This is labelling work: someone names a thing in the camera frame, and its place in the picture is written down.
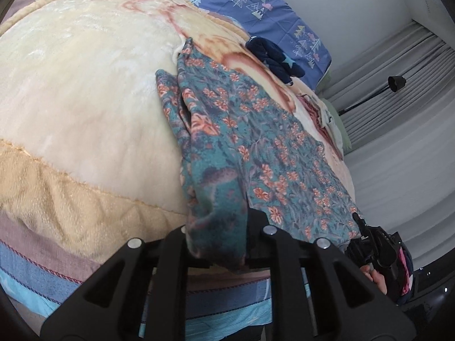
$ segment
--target person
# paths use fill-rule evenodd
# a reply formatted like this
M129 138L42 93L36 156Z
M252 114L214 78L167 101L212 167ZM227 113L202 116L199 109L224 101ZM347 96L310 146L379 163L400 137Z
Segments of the person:
M385 284L385 278L381 273L379 273L376 269L373 268L372 264L361 266L360 270L362 271L363 274L365 274L365 276L370 281L376 284L376 286L384 295L387 295L387 286Z

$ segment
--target silver screw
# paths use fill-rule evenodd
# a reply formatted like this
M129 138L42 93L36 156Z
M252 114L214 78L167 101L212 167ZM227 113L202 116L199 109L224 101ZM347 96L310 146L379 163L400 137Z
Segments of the silver screw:
M142 245L142 240L140 238L132 238L128 241L128 247L130 249L137 249L140 245Z
M327 249L330 246L330 241L326 238L318 238L316 241L316 245L318 245L322 249Z
M266 225L262 231L269 235L269 236L272 236L273 234L277 233L277 227L273 226L273 225Z

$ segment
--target teal floral garment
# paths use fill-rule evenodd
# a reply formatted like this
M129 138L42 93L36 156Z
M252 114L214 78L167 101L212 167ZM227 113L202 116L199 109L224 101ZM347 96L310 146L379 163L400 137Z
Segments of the teal floral garment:
M247 206L294 238L359 237L357 208L309 135L252 78L211 60L189 38L177 77L156 73L164 114L183 159L187 242L196 257L242 265Z

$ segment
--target green cloth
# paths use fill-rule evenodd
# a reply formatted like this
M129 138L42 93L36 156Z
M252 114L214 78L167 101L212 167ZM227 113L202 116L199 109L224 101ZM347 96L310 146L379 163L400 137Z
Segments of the green cloth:
M349 139L348 133L346 132L343 121L341 120L338 112L334 108L334 106L330 103L330 101L326 99L321 99L324 102L325 106L327 106L327 110L330 112L331 116L333 117L335 124L337 125L338 129L341 132L341 137L343 139L343 151L344 153L348 153L352 150L351 140Z

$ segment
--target curtain fold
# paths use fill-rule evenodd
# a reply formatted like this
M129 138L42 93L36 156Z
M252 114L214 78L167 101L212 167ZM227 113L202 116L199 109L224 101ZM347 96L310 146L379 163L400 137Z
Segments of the curtain fold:
M455 247L455 51L414 22L350 65L320 94L338 110L407 79L342 116L345 162L368 224L398 230L422 267Z

